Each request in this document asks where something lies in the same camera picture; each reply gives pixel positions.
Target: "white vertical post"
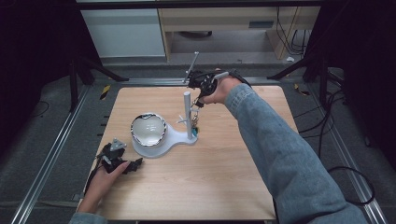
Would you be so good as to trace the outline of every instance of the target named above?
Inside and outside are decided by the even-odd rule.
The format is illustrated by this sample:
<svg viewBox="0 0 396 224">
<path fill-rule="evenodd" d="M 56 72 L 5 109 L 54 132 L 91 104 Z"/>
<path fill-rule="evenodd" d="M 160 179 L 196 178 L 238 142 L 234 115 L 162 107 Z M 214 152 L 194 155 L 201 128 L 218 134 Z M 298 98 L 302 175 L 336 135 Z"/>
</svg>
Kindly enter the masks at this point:
<svg viewBox="0 0 396 224">
<path fill-rule="evenodd" d="M 187 137 L 189 140 L 192 139 L 192 127 L 191 127 L 191 94 L 189 91 L 184 92 L 184 108 L 186 111 L 186 123 L 187 123 Z"/>
</svg>

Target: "person's left hand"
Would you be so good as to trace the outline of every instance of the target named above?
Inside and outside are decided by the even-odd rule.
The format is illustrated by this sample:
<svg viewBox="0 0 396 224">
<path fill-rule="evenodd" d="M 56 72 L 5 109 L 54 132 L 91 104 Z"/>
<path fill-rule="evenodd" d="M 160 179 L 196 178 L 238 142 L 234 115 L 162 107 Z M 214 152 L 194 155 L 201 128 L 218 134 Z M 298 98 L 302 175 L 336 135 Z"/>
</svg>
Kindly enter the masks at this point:
<svg viewBox="0 0 396 224">
<path fill-rule="evenodd" d="M 107 173 L 104 167 L 100 167 L 96 171 L 96 175 L 93 177 L 90 188 L 85 193 L 85 197 L 78 207 L 80 213 L 95 213 L 99 202 L 102 200 L 110 190 L 111 186 L 116 181 L 122 172 L 128 167 L 130 161 L 126 161 L 121 164 L 110 174 Z"/>
</svg>

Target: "hand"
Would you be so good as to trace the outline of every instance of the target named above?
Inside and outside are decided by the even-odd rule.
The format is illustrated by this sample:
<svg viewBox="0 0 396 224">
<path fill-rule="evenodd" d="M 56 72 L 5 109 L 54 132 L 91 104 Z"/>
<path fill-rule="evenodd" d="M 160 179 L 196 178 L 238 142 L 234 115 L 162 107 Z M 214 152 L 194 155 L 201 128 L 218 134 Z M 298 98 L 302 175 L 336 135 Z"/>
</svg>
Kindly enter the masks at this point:
<svg viewBox="0 0 396 224">
<path fill-rule="evenodd" d="M 105 167 L 100 167 L 93 177 L 90 188 L 86 192 L 77 211 L 81 213 L 95 213 L 99 202 L 108 193 L 117 177 L 122 174 L 130 163 L 130 161 L 124 162 L 110 174 L 107 173 Z"/>
<path fill-rule="evenodd" d="M 207 105 L 213 103 L 224 104 L 228 93 L 239 84 L 241 84 L 241 81 L 239 81 L 237 78 L 230 76 L 223 77 L 218 80 L 218 86 L 216 87 L 215 92 L 213 92 L 211 95 L 202 97 L 199 99 L 199 101 Z"/>
</svg>

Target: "denim sleeve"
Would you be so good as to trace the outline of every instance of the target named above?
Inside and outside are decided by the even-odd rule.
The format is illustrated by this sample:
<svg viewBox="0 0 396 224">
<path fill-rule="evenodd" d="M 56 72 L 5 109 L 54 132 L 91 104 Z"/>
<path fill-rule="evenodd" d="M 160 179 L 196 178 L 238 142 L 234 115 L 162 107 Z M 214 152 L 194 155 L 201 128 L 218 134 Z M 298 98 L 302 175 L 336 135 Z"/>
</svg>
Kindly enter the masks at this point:
<svg viewBox="0 0 396 224">
<path fill-rule="evenodd" d="M 107 220 L 91 213 L 75 213 L 69 224 L 107 224 Z"/>
<path fill-rule="evenodd" d="M 280 223 L 366 223 L 312 147 L 253 89 L 236 86 L 225 105 L 276 201 Z"/>
</svg>

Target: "white stand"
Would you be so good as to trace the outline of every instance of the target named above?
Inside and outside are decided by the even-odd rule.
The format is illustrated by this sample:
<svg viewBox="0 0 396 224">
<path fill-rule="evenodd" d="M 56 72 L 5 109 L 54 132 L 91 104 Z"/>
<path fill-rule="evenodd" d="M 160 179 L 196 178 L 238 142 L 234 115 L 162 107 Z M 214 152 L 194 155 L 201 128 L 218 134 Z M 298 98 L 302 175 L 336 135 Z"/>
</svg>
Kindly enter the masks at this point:
<svg viewBox="0 0 396 224">
<path fill-rule="evenodd" d="M 166 133 L 161 143 L 157 146 L 143 147 L 133 138 L 132 144 L 137 154 L 149 159 L 159 158 L 166 154 L 173 146 L 180 144 L 193 145 L 197 141 L 198 138 L 192 134 L 191 129 L 191 94 L 189 91 L 184 92 L 184 106 L 186 118 L 180 122 L 185 122 L 187 131 L 185 133 L 178 132 L 166 122 Z"/>
</svg>

